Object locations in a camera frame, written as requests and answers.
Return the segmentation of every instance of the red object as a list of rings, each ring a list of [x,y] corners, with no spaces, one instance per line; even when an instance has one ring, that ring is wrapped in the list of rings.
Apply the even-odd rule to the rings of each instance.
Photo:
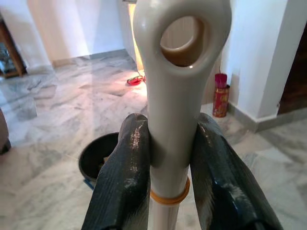
[[[217,73],[215,75],[215,87],[224,89],[227,87],[227,75],[224,73]]]
[[[139,85],[143,81],[143,76],[137,76],[127,80],[128,85]]]
[[[213,101],[213,112],[212,115],[215,117],[225,117],[227,114],[228,106],[228,97],[229,97],[229,88],[227,85],[226,88],[216,88],[214,93]]]

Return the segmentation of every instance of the black bucket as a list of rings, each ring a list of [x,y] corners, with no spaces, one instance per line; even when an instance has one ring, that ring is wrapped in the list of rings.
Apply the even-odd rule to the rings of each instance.
[[[110,133],[92,141],[81,153],[79,169],[90,186],[95,184],[99,171],[118,143],[118,133]]]

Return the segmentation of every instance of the handle hole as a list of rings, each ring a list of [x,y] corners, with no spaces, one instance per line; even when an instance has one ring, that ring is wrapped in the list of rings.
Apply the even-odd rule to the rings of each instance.
[[[160,48],[164,57],[175,66],[193,65],[209,43],[207,23],[192,16],[179,18],[164,31]]]

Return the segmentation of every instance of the orange ring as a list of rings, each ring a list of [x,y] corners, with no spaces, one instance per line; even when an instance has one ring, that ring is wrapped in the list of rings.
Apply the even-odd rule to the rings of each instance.
[[[150,190],[150,196],[152,197],[152,199],[154,199],[157,203],[159,203],[161,205],[172,206],[172,205],[180,204],[181,201],[183,201],[187,197],[189,190],[190,190],[190,179],[187,178],[186,186],[184,188],[183,193],[176,198],[162,198],[162,197],[159,197],[152,190]]]

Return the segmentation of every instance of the marble floor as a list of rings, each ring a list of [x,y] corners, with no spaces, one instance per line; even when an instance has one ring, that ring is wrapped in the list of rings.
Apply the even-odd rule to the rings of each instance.
[[[128,56],[76,58],[54,73],[0,80],[0,107],[12,149],[0,156],[0,226],[4,230],[78,230],[92,190],[78,169],[82,149],[119,131],[124,118],[146,114],[144,83]],[[202,106],[211,114],[212,105]],[[255,175],[285,230],[307,225],[307,120],[249,132],[231,115],[216,119]],[[193,190],[178,230],[199,230]]]

